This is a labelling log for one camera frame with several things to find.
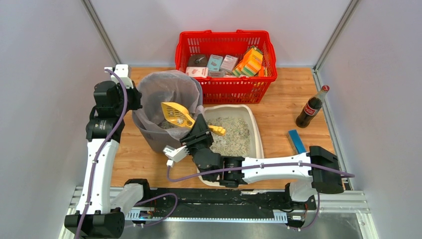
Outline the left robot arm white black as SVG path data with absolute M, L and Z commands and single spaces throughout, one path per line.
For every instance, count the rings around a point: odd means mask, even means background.
M 86 126 L 88 164 L 83 191 L 76 212 L 65 217 L 64 227 L 77 238 L 118 239 L 125 216 L 149 191 L 146 179 L 129 179 L 119 194 L 110 198 L 113 163 L 125 126 L 123 117 L 129 110 L 142 107 L 141 93 L 133 83 L 104 81 L 95 85 L 94 99 Z

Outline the beige litter box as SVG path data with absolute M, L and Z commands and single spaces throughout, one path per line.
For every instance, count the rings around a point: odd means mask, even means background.
M 247 105 L 219 105 L 204 108 L 208 124 L 221 126 L 224 136 L 215 133 L 211 150 L 222 156 L 264 158 L 262 140 L 256 119 Z

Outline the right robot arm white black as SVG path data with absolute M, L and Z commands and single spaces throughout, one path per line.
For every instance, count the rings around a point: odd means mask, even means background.
M 193 158 L 199 176 L 226 188 L 237 188 L 265 180 L 292 179 L 286 185 L 289 197 L 305 202 L 317 194 L 343 193 L 337 156 L 320 146 L 310 146 L 304 153 L 279 158 L 223 156 L 213 152 L 213 136 L 203 115 L 199 115 L 181 145 Z

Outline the yellow litter scoop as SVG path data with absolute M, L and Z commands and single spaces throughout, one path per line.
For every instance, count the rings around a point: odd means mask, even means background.
M 188 109 L 183 105 L 176 102 L 161 102 L 161 109 L 163 112 L 164 119 L 178 128 L 187 128 L 192 129 L 195 124 L 195 120 L 191 116 Z M 208 128 L 211 132 L 219 135 L 225 136 L 226 129 L 221 126 L 208 125 Z M 170 136 L 176 139 L 180 139 L 186 133 L 184 131 L 176 131 L 176 129 L 171 129 L 169 132 Z

